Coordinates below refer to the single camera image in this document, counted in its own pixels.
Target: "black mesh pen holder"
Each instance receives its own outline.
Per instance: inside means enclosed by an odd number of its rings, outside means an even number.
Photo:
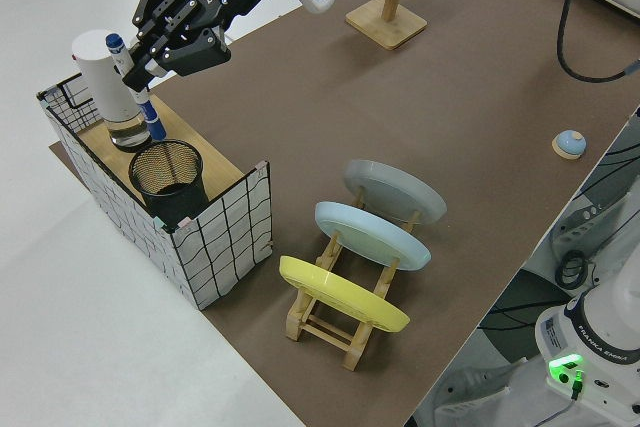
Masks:
[[[202,156],[193,146],[164,140],[134,155],[129,179],[149,213],[173,231],[185,217],[197,217],[208,204],[202,168]]]

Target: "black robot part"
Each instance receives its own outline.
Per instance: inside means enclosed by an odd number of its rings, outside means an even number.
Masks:
[[[228,61],[231,53],[224,44],[224,30],[236,15],[247,14],[258,2],[140,0],[133,17],[138,43],[130,51],[135,65],[124,83],[140,92],[154,77],[150,70],[189,75]]]

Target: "yellow plate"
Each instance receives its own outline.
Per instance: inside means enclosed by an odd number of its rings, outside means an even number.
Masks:
[[[409,323],[407,314],[373,292],[308,262],[282,256],[280,275],[320,302],[380,330],[399,332]]]

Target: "light blue plate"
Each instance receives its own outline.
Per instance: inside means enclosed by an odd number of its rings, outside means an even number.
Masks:
[[[417,211],[416,224],[431,224],[447,211],[442,197],[413,175],[371,160],[352,160],[344,173],[347,188],[358,196],[362,190],[365,208],[382,217],[408,222]]]
[[[399,259],[399,270],[420,270],[431,260],[429,249],[418,239],[362,209],[320,202],[316,205],[316,223],[329,237],[338,232],[340,245],[387,267]]]

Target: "green indicator light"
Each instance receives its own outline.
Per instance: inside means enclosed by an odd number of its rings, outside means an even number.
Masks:
[[[579,354],[570,354],[564,357],[560,357],[559,359],[552,360],[549,362],[549,368],[553,369],[556,367],[562,367],[565,364],[576,363],[580,364],[582,362],[582,356]]]
[[[569,366],[573,368],[577,364],[581,364],[581,363],[582,363],[581,355],[579,354],[566,355],[564,357],[560,357],[559,359],[554,359],[551,362],[549,362],[549,372],[551,373],[551,376],[554,379],[560,380],[560,374],[563,373],[563,370],[565,368],[569,368]],[[581,377],[582,377],[582,372],[578,371],[576,373],[576,380],[580,380]]]

